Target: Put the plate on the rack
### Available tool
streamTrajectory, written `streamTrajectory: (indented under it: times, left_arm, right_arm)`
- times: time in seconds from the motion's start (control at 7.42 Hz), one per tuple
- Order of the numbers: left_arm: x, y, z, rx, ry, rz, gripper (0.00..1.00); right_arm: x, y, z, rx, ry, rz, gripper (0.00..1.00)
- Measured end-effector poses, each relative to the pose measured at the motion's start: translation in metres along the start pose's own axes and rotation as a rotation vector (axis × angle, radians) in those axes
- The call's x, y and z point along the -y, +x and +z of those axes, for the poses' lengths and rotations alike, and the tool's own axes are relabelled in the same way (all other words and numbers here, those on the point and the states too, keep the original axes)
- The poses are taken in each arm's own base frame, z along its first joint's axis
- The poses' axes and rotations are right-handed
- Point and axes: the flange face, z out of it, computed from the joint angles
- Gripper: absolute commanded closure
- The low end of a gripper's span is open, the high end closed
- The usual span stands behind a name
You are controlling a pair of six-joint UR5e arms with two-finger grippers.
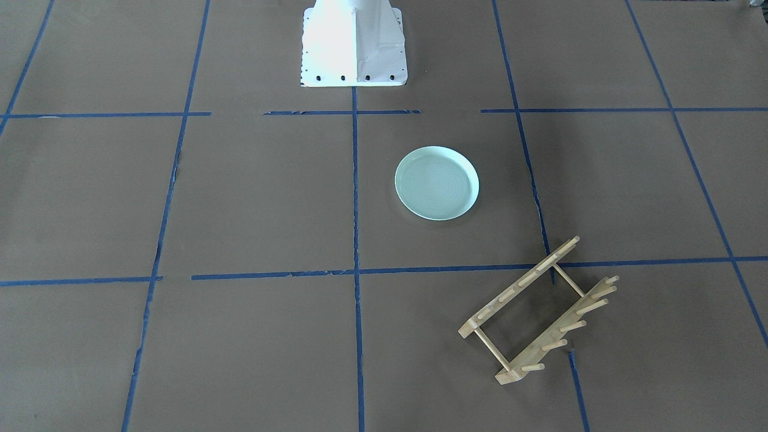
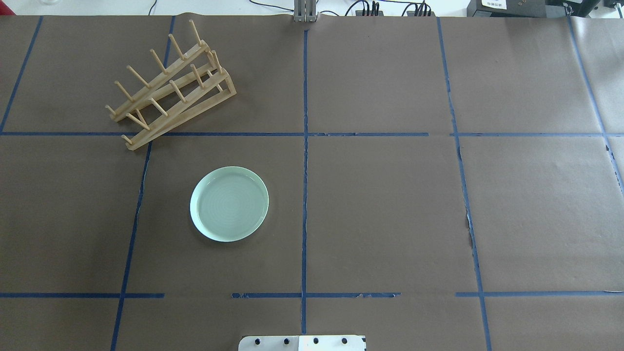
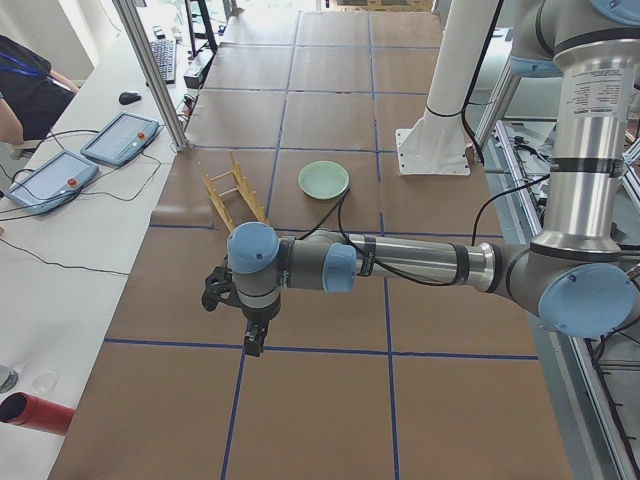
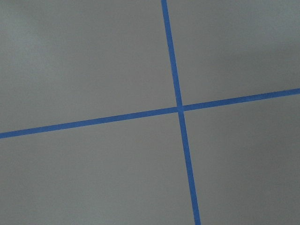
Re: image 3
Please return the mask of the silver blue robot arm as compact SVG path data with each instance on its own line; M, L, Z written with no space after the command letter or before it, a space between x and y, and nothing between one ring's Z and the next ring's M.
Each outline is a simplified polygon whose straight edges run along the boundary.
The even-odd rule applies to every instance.
M285 288L349 292L359 277L395 276L420 285L469 285L576 338L629 320L639 291L612 239L623 147L639 67L635 1L521 1L507 63L524 77L561 78L556 138L542 230L527 245L435 243L315 227L280 237L247 222L227 240L202 302L239 308L244 349L263 352Z

